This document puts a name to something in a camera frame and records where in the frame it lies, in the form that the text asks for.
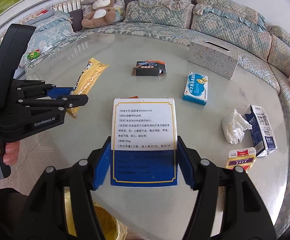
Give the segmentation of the yellow snack wrapper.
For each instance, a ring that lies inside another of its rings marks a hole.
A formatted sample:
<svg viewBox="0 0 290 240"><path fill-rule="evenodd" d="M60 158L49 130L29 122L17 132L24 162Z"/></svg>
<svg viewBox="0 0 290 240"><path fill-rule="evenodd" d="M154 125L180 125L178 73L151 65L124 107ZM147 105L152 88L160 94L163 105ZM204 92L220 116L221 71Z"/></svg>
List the yellow snack wrapper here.
<svg viewBox="0 0 290 240"><path fill-rule="evenodd" d="M87 95L102 72L109 66L109 64L101 63L94 58L89 59L88 64L80 74L70 95Z"/></svg>

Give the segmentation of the white blue medicine box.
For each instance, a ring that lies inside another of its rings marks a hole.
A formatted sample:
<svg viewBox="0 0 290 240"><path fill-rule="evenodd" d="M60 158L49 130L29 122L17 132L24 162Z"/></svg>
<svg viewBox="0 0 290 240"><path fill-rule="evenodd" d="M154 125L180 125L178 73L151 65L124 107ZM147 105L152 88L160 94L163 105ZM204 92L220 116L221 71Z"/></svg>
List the white blue medicine box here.
<svg viewBox="0 0 290 240"><path fill-rule="evenodd" d="M112 186L176 186L178 157L174 99L115 99L110 146Z"/></svg>

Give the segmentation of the white tissue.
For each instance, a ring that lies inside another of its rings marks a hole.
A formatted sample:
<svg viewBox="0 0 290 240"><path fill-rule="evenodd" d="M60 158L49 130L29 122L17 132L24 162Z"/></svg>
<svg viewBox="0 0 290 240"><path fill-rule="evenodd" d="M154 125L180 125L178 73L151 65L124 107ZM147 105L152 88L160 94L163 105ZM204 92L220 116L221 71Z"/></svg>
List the white tissue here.
<svg viewBox="0 0 290 240"><path fill-rule="evenodd" d="M252 129L252 125L235 109L222 120L222 129L227 142L236 145L242 142L245 135L244 131Z"/></svg>

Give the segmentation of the blue bear medicine box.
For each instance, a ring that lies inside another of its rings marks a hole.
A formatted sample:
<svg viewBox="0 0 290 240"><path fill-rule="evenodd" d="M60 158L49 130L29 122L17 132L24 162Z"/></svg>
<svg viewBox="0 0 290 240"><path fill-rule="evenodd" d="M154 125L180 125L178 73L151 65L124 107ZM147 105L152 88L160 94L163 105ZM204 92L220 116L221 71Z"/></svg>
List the blue bear medicine box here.
<svg viewBox="0 0 290 240"><path fill-rule="evenodd" d="M208 100L208 76L189 72L183 100L206 105Z"/></svg>

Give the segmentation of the yellow lined trash bin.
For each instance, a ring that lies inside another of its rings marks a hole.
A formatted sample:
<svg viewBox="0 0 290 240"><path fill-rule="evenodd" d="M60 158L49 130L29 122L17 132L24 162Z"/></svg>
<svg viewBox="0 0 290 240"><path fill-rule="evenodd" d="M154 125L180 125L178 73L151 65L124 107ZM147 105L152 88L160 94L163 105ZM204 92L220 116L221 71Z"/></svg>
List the yellow lined trash bin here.
<svg viewBox="0 0 290 240"><path fill-rule="evenodd" d="M64 190L64 204L67 232L70 235L77 236L73 220L71 193L69 187L65 187ZM108 211L106 211L106 209L104 209L95 200L93 201L93 206L105 239L126 239L128 234L128 227L124 225L121 221L116 219L114 216L109 214Z"/></svg>

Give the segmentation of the green snack packet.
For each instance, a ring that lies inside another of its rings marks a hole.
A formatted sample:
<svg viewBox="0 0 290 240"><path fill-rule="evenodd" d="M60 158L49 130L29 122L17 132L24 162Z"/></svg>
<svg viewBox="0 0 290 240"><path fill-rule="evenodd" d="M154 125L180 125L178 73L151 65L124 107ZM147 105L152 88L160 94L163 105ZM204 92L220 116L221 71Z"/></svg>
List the green snack packet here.
<svg viewBox="0 0 290 240"><path fill-rule="evenodd" d="M27 59L29 61L32 61L34 59L37 59L39 56L40 56L40 49L36 49L27 55Z"/></svg>

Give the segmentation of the red yellow small carton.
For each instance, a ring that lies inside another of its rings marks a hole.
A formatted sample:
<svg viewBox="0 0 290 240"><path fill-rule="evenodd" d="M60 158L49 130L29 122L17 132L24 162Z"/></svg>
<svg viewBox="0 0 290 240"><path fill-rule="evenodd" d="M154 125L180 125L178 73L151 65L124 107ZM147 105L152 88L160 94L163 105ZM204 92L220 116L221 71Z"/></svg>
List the red yellow small carton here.
<svg viewBox="0 0 290 240"><path fill-rule="evenodd" d="M231 150L228 153L226 168L232 170L235 166L241 166L248 171L253 166L255 159L256 150L253 147Z"/></svg>

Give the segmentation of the blue white milk carton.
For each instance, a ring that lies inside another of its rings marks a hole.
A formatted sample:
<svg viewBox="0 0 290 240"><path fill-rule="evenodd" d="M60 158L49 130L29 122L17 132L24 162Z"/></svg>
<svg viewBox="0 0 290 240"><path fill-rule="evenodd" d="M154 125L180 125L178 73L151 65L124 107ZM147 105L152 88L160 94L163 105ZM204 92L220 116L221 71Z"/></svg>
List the blue white milk carton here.
<svg viewBox="0 0 290 240"><path fill-rule="evenodd" d="M256 157L265 157L274 152L277 149L277 143L264 108L250 105L245 117L252 126L250 132Z"/></svg>

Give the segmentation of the black small carton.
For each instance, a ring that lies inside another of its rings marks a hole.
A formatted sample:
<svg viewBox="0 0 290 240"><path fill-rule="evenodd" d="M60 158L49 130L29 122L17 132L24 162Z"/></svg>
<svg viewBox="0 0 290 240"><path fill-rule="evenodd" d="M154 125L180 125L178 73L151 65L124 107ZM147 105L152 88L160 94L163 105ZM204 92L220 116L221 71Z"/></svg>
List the black small carton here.
<svg viewBox="0 0 290 240"><path fill-rule="evenodd" d="M137 61L131 73L132 76L163 76L166 74L166 64L162 61Z"/></svg>

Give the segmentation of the cream coffee table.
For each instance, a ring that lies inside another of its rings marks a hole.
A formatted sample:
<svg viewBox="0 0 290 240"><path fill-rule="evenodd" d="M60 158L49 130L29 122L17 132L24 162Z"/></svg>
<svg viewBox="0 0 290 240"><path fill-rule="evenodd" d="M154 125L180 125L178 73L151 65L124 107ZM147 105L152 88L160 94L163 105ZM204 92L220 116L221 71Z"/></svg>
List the cream coffee table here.
<svg viewBox="0 0 290 240"><path fill-rule="evenodd" d="M236 67L231 79L187 60L188 47L147 37L92 34L44 57L28 71L31 80L59 87L74 86L89 59L106 64L89 91L88 103L77 117L48 131L69 164L87 157L115 137L116 148L151 147L151 152L119 159L116 178L124 172L153 174L145 164L152 157L162 165L161 150L175 137L217 166L225 167L229 151L251 147L250 131L233 145L225 139L222 121L233 111L245 114L251 105L264 108L277 141L277 149L258 158L248 172L270 218L275 222L287 180L287 139L277 91L268 83Z"/></svg>

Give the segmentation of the brown teddy bear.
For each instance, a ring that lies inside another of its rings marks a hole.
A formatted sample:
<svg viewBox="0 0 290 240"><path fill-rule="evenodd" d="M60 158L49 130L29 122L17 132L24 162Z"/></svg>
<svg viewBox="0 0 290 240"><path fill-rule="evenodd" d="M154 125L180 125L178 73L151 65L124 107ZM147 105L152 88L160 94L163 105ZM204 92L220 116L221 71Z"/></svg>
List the brown teddy bear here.
<svg viewBox="0 0 290 240"><path fill-rule="evenodd" d="M114 0L96 0L86 18L82 19L82 27L93 29L113 24L116 18Z"/></svg>

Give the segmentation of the patterned tissue box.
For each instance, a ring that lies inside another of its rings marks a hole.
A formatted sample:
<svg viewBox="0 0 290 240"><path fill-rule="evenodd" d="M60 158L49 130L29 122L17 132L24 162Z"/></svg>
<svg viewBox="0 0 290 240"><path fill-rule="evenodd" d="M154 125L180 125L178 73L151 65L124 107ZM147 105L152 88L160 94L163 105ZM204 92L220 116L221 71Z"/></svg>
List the patterned tissue box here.
<svg viewBox="0 0 290 240"><path fill-rule="evenodd" d="M189 45L188 61L231 80L238 56L239 50L228 44L197 40Z"/></svg>

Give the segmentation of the quilted blue sofa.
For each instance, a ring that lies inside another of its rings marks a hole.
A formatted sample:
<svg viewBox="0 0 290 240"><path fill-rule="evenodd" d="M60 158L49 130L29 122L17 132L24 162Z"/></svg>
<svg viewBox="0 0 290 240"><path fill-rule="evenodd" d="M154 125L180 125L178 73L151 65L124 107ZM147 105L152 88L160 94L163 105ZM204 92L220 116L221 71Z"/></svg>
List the quilted blue sofa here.
<svg viewBox="0 0 290 240"><path fill-rule="evenodd" d="M275 230L290 239L290 34L268 25L252 8L231 0L132 0L122 20L93 33L144 36L189 46L215 37L240 49L238 65L271 85L279 94L289 141L287 188Z"/></svg>

